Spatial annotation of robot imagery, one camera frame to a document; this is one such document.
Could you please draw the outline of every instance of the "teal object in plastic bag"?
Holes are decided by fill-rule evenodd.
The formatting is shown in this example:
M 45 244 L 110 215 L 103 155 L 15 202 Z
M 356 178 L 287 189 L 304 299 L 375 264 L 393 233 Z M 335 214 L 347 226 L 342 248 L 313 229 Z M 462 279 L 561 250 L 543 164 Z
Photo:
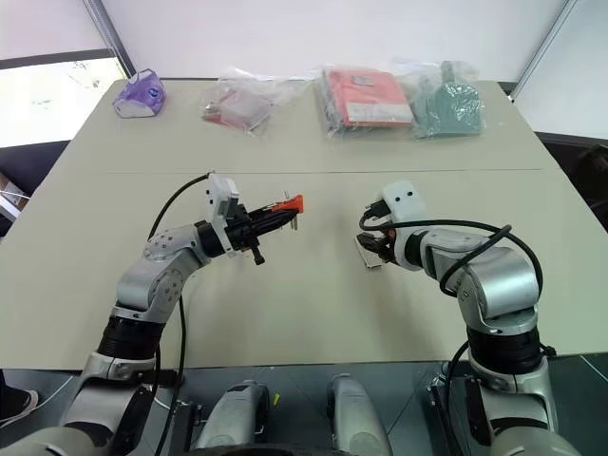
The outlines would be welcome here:
M 455 82 L 450 62 L 442 64 L 443 83 L 436 90 L 422 87 L 412 104 L 418 138 L 479 135 L 482 131 L 482 102 L 473 85 Z

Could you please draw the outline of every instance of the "black cable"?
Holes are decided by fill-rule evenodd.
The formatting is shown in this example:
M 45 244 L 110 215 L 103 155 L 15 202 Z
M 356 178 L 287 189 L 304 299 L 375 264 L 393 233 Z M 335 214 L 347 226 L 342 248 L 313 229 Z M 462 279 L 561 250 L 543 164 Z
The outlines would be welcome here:
M 468 254 L 457 260 L 449 268 L 447 268 L 447 271 L 442 275 L 441 280 L 439 280 L 439 289 L 448 296 L 457 297 L 455 291 L 449 290 L 446 287 L 449 278 L 452 277 L 456 271 L 465 266 L 471 259 L 478 257 L 487 249 L 496 244 L 499 240 L 504 238 L 509 231 L 511 231 L 511 225 L 505 225 L 503 228 L 501 228 L 501 231 L 490 236 L 487 241 L 484 242 L 482 245 L 473 249 L 471 252 L 469 252 Z
M 202 176 L 198 176 L 197 178 L 194 178 L 194 179 L 190 180 L 189 182 L 187 182 L 184 185 L 182 185 L 173 194 L 173 196 L 162 207 L 161 211 L 159 212 L 159 214 L 156 217 L 156 220 L 154 220 L 154 223 L 152 224 L 152 228 L 150 229 L 150 234 L 148 235 L 148 239 L 152 238 L 156 234 L 156 229 L 159 227 L 159 224 L 161 223 L 161 220 L 162 220 L 162 217 L 164 216 L 164 213 L 167 212 L 167 209 L 169 209 L 169 206 L 171 204 L 173 204 L 173 201 L 175 201 L 176 198 L 179 195 L 181 195 L 183 192 L 185 192 L 192 185 L 194 185 L 195 183 L 199 183 L 201 181 L 204 181 L 206 179 L 209 179 L 209 173 L 203 174 Z
M 169 433 L 171 427 L 171 418 L 175 413 L 175 408 L 178 404 L 178 396 L 180 394 L 181 382 L 183 379 L 183 359 L 186 353 L 186 317 L 183 311 L 183 299 L 180 296 L 180 322 L 181 322 L 181 345 L 180 345 L 180 365 L 178 367 L 178 378 L 177 384 L 173 388 L 173 397 L 171 397 L 171 404 L 169 405 L 169 411 L 167 412 L 167 419 L 164 421 L 164 428 L 162 429 L 161 439 L 159 444 L 156 446 L 155 456 L 161 456 L 162 447 Z
M 455 220 L 455 219 L 445 219 L 438 218 L 435 220 L 416 220 L 416 221 L 400 221 L 397 223 L 382 223 L 380 225 L 366 225 L 365 222 L 370 217 L 367 215 L 363 215 L 363 217 L 359 220 L 359 228 L 363 231 L 386 231 L 390 229 L 396 228 L 411 228 L 415 226 L 431 226 L 431 225 L 445 225 L 445 226 L 467 226 L 470 228 L 477 228 L 478 230 L 489 231 L 491 233 L 499 233 L 502 228 L 499 228 L 494 225 L 488 225 L 487 223 L 481 223 L 479 221 L 470 221 L 470 220 Z M 542 291 L 542 267 L 541 262 L 537 258 L 536 254 L 532 251 L 528 245 L 519 239 L 517 236 L 512 235 L 511 233 L 506 233 L 503 236 L 504 238 L 509 239 L 515 245 L 517 245 L 523 252 L 530 258 L 530 262 L 532 263 L 532 267 L 534 268 L 534 273 L 536 275 L 536 280 L 539 284 L 539 296 Z
M 458 360 L 465 354 L 466 349 L 468 349 L 468 340 L 458 349 L 452 360 L 449 362 L 447 367 L 447 377 L 446 377 L 446 394 L 444 397 L 445 407 L 446 407 L 446 416 L 447 416 L 447 424 L 449 425 L 449 431 L 454 436 L 454 441 L 456 446 L 458 447 L 460 454 L 463 454 L 463 449 L 460 447 L 460 443 L 456 438 L 456 433 L 454 432 L 454 426 L 452 425 L 452 416 L 449 413 L 449 390 L 452 383 L 452 377 L 454 376 L 454 371 L 456 370 L 456 365 L 458 364 Z
M 167 212 L 167 209 L 169 209 L 171 204 L 173 204 L 173 201 L 175 201 L 179 195 L 181 195 L 183 192 L 185 192 L 188 188 L 190 188 L 195 183 L 209 179 L 209 174 L 210 173 L 203 174 L 202 176 L 198 176 L 197 178 L 194 178 L 194 179 L 190 180 L 189 182 L 185 183 L 171 196 L 170 199 L 167 200 L 167 202 L 164 204 L 161 211 L 157 215 L 156 219 L 154 220 L 154 223 L 152 224 L 152 228 L 150 229 L 150 234 L 148 235 L 148 239 L 151 239 L 156 234 L 156 230 L 159 227 L 159 224 L 161 223 L 162 217 Z M 154 453 L 156 456 L 160 456 L 160 454 L 162 452 L 162 447 L 164 446 L 164 442 L 166 440 L 167 433 L 169 431 L 169 427 L 171 426 L 171 418 L 173 417 L 175 407 L 178 403 L 178 394 L 180 393 L 180 387 L 181 387 L 181 383 L 183 381 L 183 359 L 184 359 L 185 351 L 186 351 L 186 318 L 185 318 L 185 312 L 183 310 L 183 299 L 181 298 L 181 295 L 180 295 L 179 307 L 180 307 L 180 323 L 181 323 L 180 365 L 178 368 L 178 377 L 176 379 L 176 386 L 173 389 L 173 397 L 171 398 L 171 405 L 169 406 L 169 412 L 167 413 L 167 418 L 164 422 L 164 429 L 162 430 L 161 439 L 159 440 L 159 444 L 157 445 L 156 451 Z M 152 394 L 154 397 L 156 397 L 156 391 L 159 388 L 159 382 L 160 382 L 160 378 L 161 378 L 161 347 L 160 346 L 157 347 L 155 356 L 156 356 L 156 367 L 154 369 L 154 383 L 152 384 Z

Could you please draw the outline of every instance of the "window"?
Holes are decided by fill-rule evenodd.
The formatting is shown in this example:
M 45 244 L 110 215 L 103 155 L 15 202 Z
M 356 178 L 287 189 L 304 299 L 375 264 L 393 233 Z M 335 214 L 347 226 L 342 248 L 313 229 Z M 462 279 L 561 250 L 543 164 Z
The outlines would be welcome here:
M 0 147 L 71 140 L 122 78 L 115 58 L 0 70 Z

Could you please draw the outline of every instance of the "white wall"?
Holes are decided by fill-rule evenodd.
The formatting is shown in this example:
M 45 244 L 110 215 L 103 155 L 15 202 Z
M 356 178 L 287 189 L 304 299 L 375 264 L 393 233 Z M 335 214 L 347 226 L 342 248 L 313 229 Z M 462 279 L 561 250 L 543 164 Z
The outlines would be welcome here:
M 104 0 L 137 69 L 288 75 L 395 57 L 465 60 L 517 81 L 564 0 Z
M 579 0 L 515 105 L 536 131 L 608 140 L 608 2 Z
M 0 60 L 101 48 L 82 0 L 0 0 Z

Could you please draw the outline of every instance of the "white label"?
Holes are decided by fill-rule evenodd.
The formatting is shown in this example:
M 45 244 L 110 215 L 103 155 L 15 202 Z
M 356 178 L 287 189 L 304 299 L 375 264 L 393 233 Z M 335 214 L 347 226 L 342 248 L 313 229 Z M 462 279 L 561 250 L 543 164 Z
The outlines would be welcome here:
M 351 81 L 353 84 L 357 84 L 358 86 L 373 87 L 373 79 L 365 76 L 352 76 Z
M 413 117 L 407 104 L 347 103 L 346 110 L 351 122 L 410 123 Z

